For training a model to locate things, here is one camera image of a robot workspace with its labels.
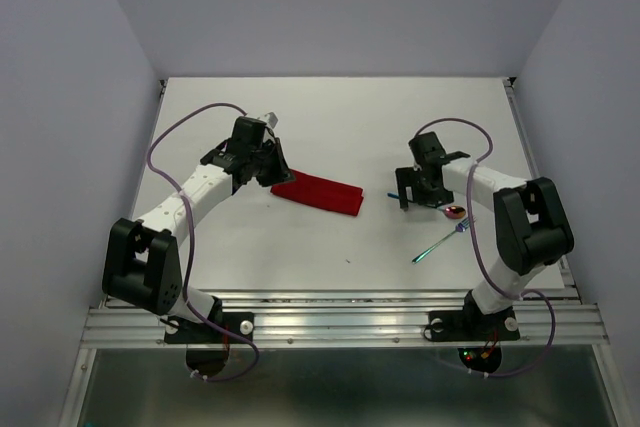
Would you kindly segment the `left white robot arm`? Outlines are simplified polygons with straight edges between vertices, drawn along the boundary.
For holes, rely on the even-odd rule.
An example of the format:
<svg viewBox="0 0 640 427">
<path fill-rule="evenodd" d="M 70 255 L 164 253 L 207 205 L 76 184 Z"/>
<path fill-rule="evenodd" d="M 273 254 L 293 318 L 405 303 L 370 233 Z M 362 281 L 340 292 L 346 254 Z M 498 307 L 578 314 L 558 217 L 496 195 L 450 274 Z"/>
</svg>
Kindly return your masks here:
<svg viewBox="0 0 640 427">
<path fill-rule="evenodd" d="M 118 220 L 109 233 L 103 292 L 159 317 L 188 321 L 199 340 L 222 329 L 220 299 L 188 285 L 179 249 L 194 241 L 197 224 L 252 180 L 262 187 L 294 179 L 274 134 L 277 117 L 239 117 L 230 138 L 205 154 L 177 191 L 135 220 Z"/>
</svg>

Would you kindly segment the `red cloth napkin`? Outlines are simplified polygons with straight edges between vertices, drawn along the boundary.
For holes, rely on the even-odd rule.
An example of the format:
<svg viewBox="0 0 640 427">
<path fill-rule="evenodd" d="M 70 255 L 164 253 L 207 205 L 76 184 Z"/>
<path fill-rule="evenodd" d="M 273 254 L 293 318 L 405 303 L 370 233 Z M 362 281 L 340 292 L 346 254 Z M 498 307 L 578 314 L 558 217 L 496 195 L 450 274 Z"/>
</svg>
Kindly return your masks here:
<svg viewBox="0 0 640 427">
<path fill-rule="evenodd" d="M 276 197 L 324 211 L 356 217 L 364 201 L 360 187 L 293 170 L 295 179 L 277 184 L 270 192 Z"/>
</svg>

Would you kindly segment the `iridescent metal spoon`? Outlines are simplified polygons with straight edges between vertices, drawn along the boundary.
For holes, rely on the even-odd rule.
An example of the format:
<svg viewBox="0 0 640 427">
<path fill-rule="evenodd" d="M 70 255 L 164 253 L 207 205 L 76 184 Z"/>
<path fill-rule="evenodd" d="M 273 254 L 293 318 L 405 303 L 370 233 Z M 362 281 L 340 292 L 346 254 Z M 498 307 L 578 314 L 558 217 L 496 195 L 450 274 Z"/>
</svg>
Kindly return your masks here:
<svg viewBox="0 0 640 427">
<path fill-rule="evenodd" d="M 387 192 L 387 197 L 395 200 L 400 200 L 398 194 L 393 192 Z M 407 197 L 407 202 L 414 204 L 416 203 L 411 197 Z M 448 205 L 448 206 L 439 206 L 439 207 L 429 207 L 435 208 L 437 211 L 441 212 L 446 218 L 451 220 L 461 220 L 467 215 L 467 211 L 464 207 L 458 205 Z"/>
</svg>

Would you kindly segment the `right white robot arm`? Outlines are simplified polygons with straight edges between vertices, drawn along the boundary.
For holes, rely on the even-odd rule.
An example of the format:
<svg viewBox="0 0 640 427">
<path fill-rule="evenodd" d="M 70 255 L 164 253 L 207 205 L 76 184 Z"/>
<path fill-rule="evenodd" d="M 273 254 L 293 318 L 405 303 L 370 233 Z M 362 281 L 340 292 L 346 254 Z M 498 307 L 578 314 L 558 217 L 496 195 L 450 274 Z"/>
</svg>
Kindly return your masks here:
<svg viewBox="0 0 640 427">
<path fill-rule="evenodd" d="M 472 337 L 491 331 L 545 267 L 574 248 L 574 236 L 553 181 L 522 179 L 480 165 L 468 154 L 448 153 L 434 132 L 408 142 L 412 167 L 395 170 L 399 206 L 438 208 L 453 202 L 456 193 L 494 215 L 498 260 L 480 268 L 483 280 L 464 300 L 456 321 Z"/>
</svg>

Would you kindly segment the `iridescent metal fork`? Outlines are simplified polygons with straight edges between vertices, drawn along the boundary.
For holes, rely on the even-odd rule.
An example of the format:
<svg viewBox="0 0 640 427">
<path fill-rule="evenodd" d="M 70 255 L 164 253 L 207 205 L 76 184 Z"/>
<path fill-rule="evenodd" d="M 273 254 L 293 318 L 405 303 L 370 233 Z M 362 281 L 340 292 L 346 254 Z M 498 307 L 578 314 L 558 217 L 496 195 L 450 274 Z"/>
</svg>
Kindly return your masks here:
<svg viewBox="0 0 640 427">
<path fill-rule="evenodd" d="M 453 236 L 455 236 L 457 234 L 461 234 L 461 233 L 466 232 L 474 222 L 475 222 L 475 217 L 474 216 L 472 216 L 471 218 L 465 217 L 464 219 L 462 219 L 460 222 L 458 222 L 456 224 L 456 226 L 454 227 L 454 229 L 451 232 L 449 232 L 443 238 L 441 238 L 440 240 L 435 242 L 433 245 L 431 245 L 430 247 L 428 247 L 427 249 L 422 251 L 420 254 L 415 256 L 411 260 L 411 263 L 412 264 L 417 264 L 417 263 L 421 262 L 427 255 L 429 255 L 431 252 L 433 252 L 435 249 L 437 249 L 439 246 L 441 246 L 443 243 L 445 243 L 451 237 L 453 237 Z"/>
</svg>

